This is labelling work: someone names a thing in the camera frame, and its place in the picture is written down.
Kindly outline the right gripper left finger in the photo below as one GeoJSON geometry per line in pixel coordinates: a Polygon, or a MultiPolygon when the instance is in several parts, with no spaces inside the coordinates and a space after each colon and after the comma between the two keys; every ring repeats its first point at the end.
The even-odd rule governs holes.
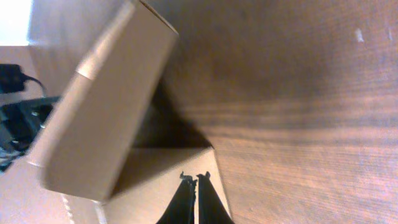
{"type": "Polygon", "coordinates": [[[197,180],[180,174],[181,183],[157,224],[194,224],[197,180]]]}

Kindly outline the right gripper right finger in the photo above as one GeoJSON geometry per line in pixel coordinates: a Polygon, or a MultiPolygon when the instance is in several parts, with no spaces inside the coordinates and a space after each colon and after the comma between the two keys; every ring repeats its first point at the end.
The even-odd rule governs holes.
{"type": "Polygon", "coordinates": [[[234,224],[210,181],[210,173],[197,177],[199,224],[234,224]]]}

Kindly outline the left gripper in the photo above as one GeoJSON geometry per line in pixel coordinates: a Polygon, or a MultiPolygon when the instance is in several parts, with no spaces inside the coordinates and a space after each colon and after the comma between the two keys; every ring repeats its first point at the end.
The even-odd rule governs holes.
{"type": "Polygon", "coordinates": [[[1,170],[6,171],[13,162],[25,156],[36,135],[44,129],[59,96],[47,96],[45,86],[36,78],[26,75],[18,64],[1,64],[1,94],[25,90],[26,82],[36,82],[40,98],[21,100],[1,106],[1,170]]]}

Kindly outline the cardboard box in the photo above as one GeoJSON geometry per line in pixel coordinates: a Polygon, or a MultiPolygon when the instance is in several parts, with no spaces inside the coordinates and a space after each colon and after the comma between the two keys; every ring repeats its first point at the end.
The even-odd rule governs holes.
{"type": "Polygon", "coordinates": [[[126,2],[40,127],[33,150],[1,178],[2,223],[154,223],[181,175],[209,172],[227,206],[212,148],[167,149],[175,164],[113,195],[177,32],[126,2]]]}

